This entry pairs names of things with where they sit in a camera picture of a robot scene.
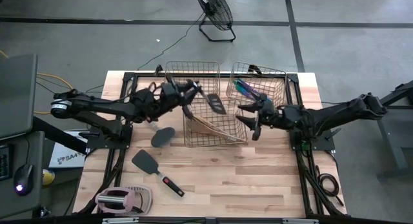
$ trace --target desk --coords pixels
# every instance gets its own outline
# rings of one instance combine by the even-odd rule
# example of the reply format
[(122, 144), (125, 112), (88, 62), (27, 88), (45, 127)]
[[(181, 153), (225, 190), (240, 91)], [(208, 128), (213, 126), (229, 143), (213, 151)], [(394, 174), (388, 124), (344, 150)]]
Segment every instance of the desk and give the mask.
[[(109, 71), (102, 98), (120, 96), (123, 71)], [(302, 100), (307, 108), (322, 108), (313, 73), (299, 73)], [(142, 78), (138, 89), (163, 78)], [(225, 98), (228, 79), (221, 78), (220, 96)], [(102, 114), (107, 119), (114, 117)], [(145, 123), (134, 124), (130, 148), (126, 152), (121, 186), (145, 185), (152, 189), (153, 205), (148, 216), (215, 216), (215, 217), (305, 217), (296, 155), (289, 146), (288, 133), (263, 128), (259, 141), (242, 146), (187, 148), (183, 138), (183, 115), (180, 108), (159, 119), (159, 127), (174, 127), (176, 137), (165, 148), (153, 148), (150, 139), (154, 131)], [(159, 171), (184, 190), (180, 198), (156, 175), (147, 175), (132, 164), (131, 159), (145, 149), (159, 163)], [(100, 187), (108, 150), (96, 150), (86, 159), (77, 191), (74, 212), (81, 210)], [(338, 180), (337, 168), (324, 152), (314, 152), (322, 173)], [(314, 193), (308, 190), (313, 210)], [(333, 204), (345, 213), (335, 198)]]

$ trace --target keyboard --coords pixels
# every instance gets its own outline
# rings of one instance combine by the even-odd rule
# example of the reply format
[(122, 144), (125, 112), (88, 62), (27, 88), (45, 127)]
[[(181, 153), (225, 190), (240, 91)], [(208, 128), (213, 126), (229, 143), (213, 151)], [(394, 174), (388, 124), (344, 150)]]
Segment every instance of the keyboard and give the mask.
[(12, 145), (0, 145), (0, 181), (12, 177)]

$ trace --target fan base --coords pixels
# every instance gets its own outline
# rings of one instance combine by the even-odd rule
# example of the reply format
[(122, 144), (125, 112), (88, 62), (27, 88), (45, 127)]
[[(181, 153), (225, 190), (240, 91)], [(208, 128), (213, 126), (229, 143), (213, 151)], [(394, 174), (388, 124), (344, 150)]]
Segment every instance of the fan base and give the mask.
[(232, 39), (220, 39), (220, 40), (215, 40), (215, 39), (211, 39), (207, 33), (204, 32), (204, 30), (202, 29), (202, 25), (205, 23), (205, 19), (207, 18), (207, 16), (205, 15), (204, 18), (202, 18), (201, 24), (199, 24), (199, 31), (202, 32), (202, 34), (208, 39), (208, 41), (211, 42), (233, 42), (235, 40), (235, 38), (237, 37), (234, 33), (234, 31), (232, 30), (232, 27), (230, 27), (229, 29), (231, 30), (232, 35), (234, 36), (234, 38)]

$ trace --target spatula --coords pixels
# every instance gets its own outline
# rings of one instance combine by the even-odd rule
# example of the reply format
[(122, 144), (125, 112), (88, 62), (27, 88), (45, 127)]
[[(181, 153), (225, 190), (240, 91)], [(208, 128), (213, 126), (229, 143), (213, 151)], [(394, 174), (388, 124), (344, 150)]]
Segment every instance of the spatula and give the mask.
[(176, 192), (176, 194), (180, 195), (181, 197), (185, 195), (185, 193), (178, 186), (176, 186), (174, 182), (172, 182), (169, 178), (162, 175), (162, 173), (158, 171), (157, 168), (159, 165), (157, 164), (155, 159), (145, 150), (140, 150), (132, 158), (132, 163), (147, 174), (156, 173), (162, 179), (162, 182), (168, 185), (168, 187)]

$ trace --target gray concrete floor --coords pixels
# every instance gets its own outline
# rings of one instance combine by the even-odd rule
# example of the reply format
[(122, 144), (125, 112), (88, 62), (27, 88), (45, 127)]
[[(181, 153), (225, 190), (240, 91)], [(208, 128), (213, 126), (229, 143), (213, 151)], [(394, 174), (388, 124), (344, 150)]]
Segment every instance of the gray concrete floor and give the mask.
[[(284, 0), (227, 0), (236, 21), (288, 21)], [(296, 21), (411, 23), (413, 0), (292, 0)], [(5, 0), (1, 15), (193, 21), (196, 0)], [(10, 56), (39, 54), (39, 72), (65, 78), (80, 90), (103, 83), (107, 70), (133, 70), (181, 37), (179, 25), (51, 25), (0, 23), (0, 49)], [(214, 37), (227, 36), (213, 26)], [(165, 55), (167, 61), (217, 61), (223, 70), (235, 61), (297, 72), (289, 27), (235, 26), (233, 43), (209, 43), (197, 28)], [(362, 93), (388, 94), (413, 79), (413, 29), (298, 28), (306, 72), (315, 72), (324, 101), (338, 102)], [(56, 92), (63, 89), (46, 84)], [(37, 89), (35, 107), (48, 110), (50, 92)], [(83, 128), (71, 120), (41, 116), (62, 128)], [(412, 221), (413, 180), (379, 183), (376, 174), (394, 168), (376, 122), (355, 121), (334, 137), (348, 213), (360, 218)], [(53, 191), (49, 208), (66, 209), (73, 185)]]

